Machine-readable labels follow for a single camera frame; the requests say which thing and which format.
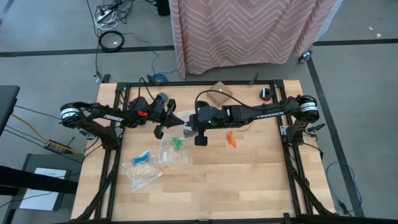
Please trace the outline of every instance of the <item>cardboard box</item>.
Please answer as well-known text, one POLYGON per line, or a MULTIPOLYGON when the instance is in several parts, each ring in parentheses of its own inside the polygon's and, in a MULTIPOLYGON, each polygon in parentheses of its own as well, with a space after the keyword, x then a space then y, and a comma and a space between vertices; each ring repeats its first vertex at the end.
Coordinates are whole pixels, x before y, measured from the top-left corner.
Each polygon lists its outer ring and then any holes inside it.
MULTIPOLYGON (((213 87, 210 88, 211 90, 216 90, 216 91, 222 91, 223 93, 226 93, 230 96, 232 96, 232 91, 229 90, 229 88, 224 85, 222 82, 216 83, 213 87)), ((207 97, 216 105, 216 106, 221 106, 223 105, 227 100, 230 99, 230 97, 223 95, 221 93, 215 93, 215 92, 208 92, 207 97)))

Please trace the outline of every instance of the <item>white cable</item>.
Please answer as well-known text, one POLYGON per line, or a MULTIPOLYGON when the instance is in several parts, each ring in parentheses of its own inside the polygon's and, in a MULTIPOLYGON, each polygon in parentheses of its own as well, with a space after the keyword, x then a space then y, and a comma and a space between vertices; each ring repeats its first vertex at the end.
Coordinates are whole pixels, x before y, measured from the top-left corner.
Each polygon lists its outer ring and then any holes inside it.
MULTIPOLYGON (((108 7, 107 6, 102 6, 102 10, 107 10, 108 7)), ((114 29, 115 27, 118 26, 118 22, 116 21, 116 19, 118 18, 118 14, 116 13, 116 11, 113 11, 111 16, 109 17, 109 19, 107 21, 104 22, 98 22, 97 21, 97 15, 100 13, 101 10, 97 10, 95 12, 95 17, 94 17, 94 25, 101 29, 101 30, 111 30, 114 29)))

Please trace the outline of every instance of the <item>caster wheel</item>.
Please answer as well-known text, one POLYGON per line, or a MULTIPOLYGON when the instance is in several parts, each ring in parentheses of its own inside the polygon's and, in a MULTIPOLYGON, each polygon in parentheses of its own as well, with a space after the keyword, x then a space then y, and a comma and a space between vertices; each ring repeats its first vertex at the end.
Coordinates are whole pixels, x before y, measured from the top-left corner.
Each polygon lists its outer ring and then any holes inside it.
POLYGON ((312 56, 312 50, 309 50, 307 52, 304 52, 301 57, 298 59, 298 63, 304 63, 307 60, 309 60, 312 56))

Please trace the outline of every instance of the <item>green object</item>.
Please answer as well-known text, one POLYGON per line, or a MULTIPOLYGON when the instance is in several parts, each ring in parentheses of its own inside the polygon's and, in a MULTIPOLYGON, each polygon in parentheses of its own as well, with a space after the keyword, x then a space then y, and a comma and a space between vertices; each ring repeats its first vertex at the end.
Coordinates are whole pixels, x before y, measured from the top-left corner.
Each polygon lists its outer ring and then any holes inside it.
POLYGON ((180 150, 181 146, 184 144, 184 140, 178 137, 173 137, 170 141, 170 144, 173 146, 175 150, 180 150))

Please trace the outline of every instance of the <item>blue cable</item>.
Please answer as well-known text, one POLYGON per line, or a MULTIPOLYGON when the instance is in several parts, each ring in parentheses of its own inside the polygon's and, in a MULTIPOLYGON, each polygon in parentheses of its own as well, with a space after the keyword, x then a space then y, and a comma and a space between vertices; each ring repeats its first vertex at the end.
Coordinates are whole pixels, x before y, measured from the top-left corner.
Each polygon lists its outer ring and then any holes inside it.
POLYGON ((335 164, 341 164, 341 165, 344 165, 344 166, 348 167, 349 170, 350 170, 350 172, 352 172, 352 174, 353 174, 354 187, 355 187, 355 190, 358 192, 358 195, 359 195, 359 205, 358 205, 355 209, 347 210, 347 212, 355 212, 355 211, 357 211, 358 209, 360 209, 360 208, 362 207, 362 195, 361 195, 361 192, 359 192, 358 187, 356 186, 354 169, 353 169, 351 166, 349 166, 347 163, 345 163, 345 162, 332 162, 332 163, 331 163, 330 165, 328 165, 328 167, 326 168, 326 180, 327 180, 327 182, 328 182, 330 191, 331 191, 332 195, 337 199, 338 204, 339 204, 340 206, 341 206, 341 204, 343 204, 343 202, 337 197, 335 191, 333 190, 333 188, 331 187, 330 182, 329 182, 329 168, 330 168, 332 165, 335 165, 335 164))
POLYGON ((152 71, 153 71, 153 73, 154 73, 154 74, 152 75, 152 77, 153 77, 154 79, 160 80, 161 82, 168 82, 169 80, 167 79, 167 76, 166 76, 165 74, 171 74, 171 73, 176 72, 176 71, 178 70, 178 69, 175 69, 175 70, 172 70, 171 72, 160 72, 160 73, 156 73, 156 72, 155 72, 155 68, 154 68, 154 62, 155 62, 155 60, 159 57, 159 54, 157 54, 157 53, 154 51, 154 49, 152 49, 152 44, 151 44, 148 40, 141 40, 141 39, 138 38, 138 36, 137 36, 135 33, 133 33, 133 32, 122 33, 122 34, 124 34, 124 35, 132 34, 139 42, 148 43, 148 44, 149 44, 150 51, 151 51, 153 54, 155 54, 155 58, 152 60, 152 63, 151 63, 151 68, 152 68, 152 71))

